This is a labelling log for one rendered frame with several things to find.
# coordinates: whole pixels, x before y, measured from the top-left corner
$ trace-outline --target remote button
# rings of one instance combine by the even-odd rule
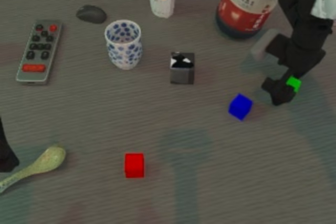
[[[46,39],[48,42],[52,42],[54,40],[53,36],[48,36]]]
[[[35,50],[37,48],[37,45],[35,43],[29,45],[30,50]]]
[[[40,72],[46,71],[46,65],[44,64],[24,64],[22,66],[23,72]]]
[[[47,60],[49,58],[49,52],[44,51],[41,55],[42,60]]]
[[[37,25],[37,26],[35,27],[35,30],[37,30],[37,31],[42,31],[42,30],[43,30],[43,25]]]
[[[43,50],[44,49],[44,45],[43,44],[37,44],[37,49],[38,50]]]
[[[26,58],[27,60],[32,60],[35,57],[35,53],[33,51],[28,51]]]
[[[49,27],[49,31],[51,31],[52,33],[55,32],[57,30],[57,26],[56,25],[51,25]]]
[[[51,44],[44,44],[44,49],[50,50],[51,49]]]
[[[38,42],[38,41],[40,41],[40,37],[37,36],[37,35],[34,35],[31,40],[34,41],[34,42]]]

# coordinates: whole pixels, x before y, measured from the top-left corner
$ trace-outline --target cup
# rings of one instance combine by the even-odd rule
[[[122,70],[133,69],[142,57],[141,29],[130,20],[121,19],[108,25],[104,32],[111,62]]]

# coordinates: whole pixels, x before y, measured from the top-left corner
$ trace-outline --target red cube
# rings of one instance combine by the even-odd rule
[[[126,178],[144,177],[144,155],[142,153],[126,153],[124,161],[124,172]]]

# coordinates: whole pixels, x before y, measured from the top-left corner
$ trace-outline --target table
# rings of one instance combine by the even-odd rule
[[[234,42],[215,29],[218,0],[177,0],[170,19],[152,15],[148,0],[0,4],[0,112],[21,161],[15,171],[51,144],[68,152],[60,169],[0,196],[1,224],[336,222],[335,35],[297,97],[273,107],[260,85],[284,68],[272,57],[254,62],[255,39]],[[77,20],[84,4],[109,20]],[[49,85],[20,86],[15,74],[38,18],[64,22],[58,55]],[[122,18],[143,32],[131,71],[112,65],[105,48],[104,28]],[[290,33],[278,9],[266,27]],[[195,52],[194,85],[170,84],[176,50]],[[255,102],[245,122],[227,113],[237,93]],[[124,178],[125,152],[145,154],[145,179]]]

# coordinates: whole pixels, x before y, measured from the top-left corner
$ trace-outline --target gray remote control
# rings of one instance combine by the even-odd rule
[[[30,33],[16,81],[43,85],[48,82],[62,23],[58,20],[37,20]]]

